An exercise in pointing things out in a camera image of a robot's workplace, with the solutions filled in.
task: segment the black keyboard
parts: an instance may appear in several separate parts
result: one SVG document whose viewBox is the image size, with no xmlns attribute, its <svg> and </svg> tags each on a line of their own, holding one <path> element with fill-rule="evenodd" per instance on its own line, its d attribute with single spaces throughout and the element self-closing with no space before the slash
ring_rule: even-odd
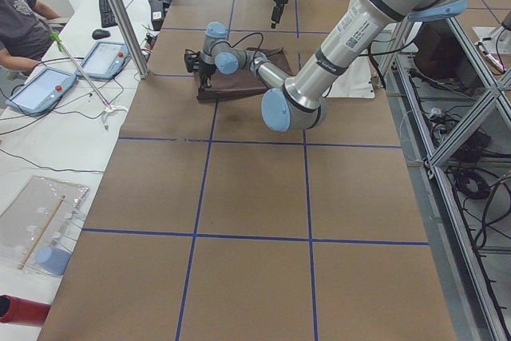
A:
<svg viewBox="0 0 511 341">
<path fill-rule="evenodd" d="M 101 27 L 113 27 L 117 25 L 115 21 L 115 15 L 113 14 L 112 8 L 108 0 L 99 0 L 99 13 L 101 15 Z"/>
</svg>

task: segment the gray shirt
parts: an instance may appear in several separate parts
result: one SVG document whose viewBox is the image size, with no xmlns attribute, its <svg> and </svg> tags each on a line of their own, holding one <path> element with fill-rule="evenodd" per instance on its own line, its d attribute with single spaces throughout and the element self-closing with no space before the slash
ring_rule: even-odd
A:
<svg viewBox="0 0 511 341">
<path fill-rule="evenodd" d="M 51 29 L 32 11 L 36 1 L 0 0 L 0 50 L 40 60 L 51 46 Z"/>
</svg>

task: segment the red object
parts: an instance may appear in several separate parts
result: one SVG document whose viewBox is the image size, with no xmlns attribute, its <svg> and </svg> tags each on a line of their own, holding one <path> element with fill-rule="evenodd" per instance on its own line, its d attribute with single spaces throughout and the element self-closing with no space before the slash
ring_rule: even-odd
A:
<svg viewBox="0 0 511 341">
<path fill-rule="evenodd" d="M 0 323 L 41 327 L 51 306 L 12 295 L 0 295 Z"/>
</svg>

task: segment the computer mouse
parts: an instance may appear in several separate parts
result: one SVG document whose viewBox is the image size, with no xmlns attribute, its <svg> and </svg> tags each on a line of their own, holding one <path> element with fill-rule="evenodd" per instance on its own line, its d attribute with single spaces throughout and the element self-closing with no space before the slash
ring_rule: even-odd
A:
<svg viewBox="0 0 511 341">
<path fill-rule="evenodd" d="M 98 29 L 98 30 L 93 31 L 93 39 L 94 40 L 107 38 L 108 36 L 110 36 L 110 32 L 107 30 L 99 30 Z"/>
</svg>

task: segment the white desk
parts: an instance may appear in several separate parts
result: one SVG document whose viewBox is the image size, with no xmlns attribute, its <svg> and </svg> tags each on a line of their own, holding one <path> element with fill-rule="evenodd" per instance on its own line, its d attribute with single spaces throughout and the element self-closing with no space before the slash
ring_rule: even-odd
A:
<svg viewBox="0 0 511 341">
<path fill-rule="evenodd" d="M 123 0 L 127 5 L 132 0 Z M 147 0 L 134 0 L 128 8 L 128 14 L 139 42 L 142 42 L 146 29 L 150 26 L 149 4 Z M 101 28 L 97 0 L 85 0 L 61 32 L 61 39 L 76 57 L 84 57 L 92 47 L 94 40 L 91 33 Z M 123 42 L 118 27 L 108 28 L 112 36 L 104 41 Z M 55 44 L 48 50 L 43 60 L 64 57 Z M 49 63 L 49 66 L 74 72 L 70 61 Z M 133 62 L 117 76 L 117 81 L 125 87 L 122 95 L 116 99 L 118 105 L 130 106 L 140 78 Z M 82 94 L 91 92 L 89 85 L 80 80 L 62 99 L 60 105 L 71 101 Z M 110 82 L 101 89 L 105 97 L 111 100 L 120 91 L 115 82 Z M 88 116 L 97 116 L 104 109 L 100 99 L 92 94 L 83 97 L 62 109 L 61 112 L 80 111 Z M 12 109 L 7 109 L 0 119 L 20 116 Z M 126 113 L 118 112 L 108 117 L 109 130 L 103 128 L 100 119 L 88 120 L 76 113 L 60 115 L 50 113 L 37 123 L 16 133 L 0 135 L 0 148 L 8 153 L 25 157 L 31 161 L 55 169 L 96 169 L 103 171 L 108 164 L 113 147 L 117 141 L 119 128 Z M 0 133 L 16 129 L 30 123 L 33 117 L 21 117 L 13 120 L 0 120 Z M 54 179 L 79 183 L 90 187 L 90 193 L 81 206 L 83 213 L 89 211 L 90 205 L 101 181 L 101 174 L 53 172 L 37 169 L 23 160 L 0 153 L 0 214 L 19 194 L 32 176 L 47 176 Z M 0 264 L 0 294 L 16 295 L 35 301 L 51 303 L 57 291 L 60 279 L 25 273 L 12 267 Z M 38 337 L 38 327 L 0 324 L 0 339 L 16 341 L 32 341 Z"/>
</svg>

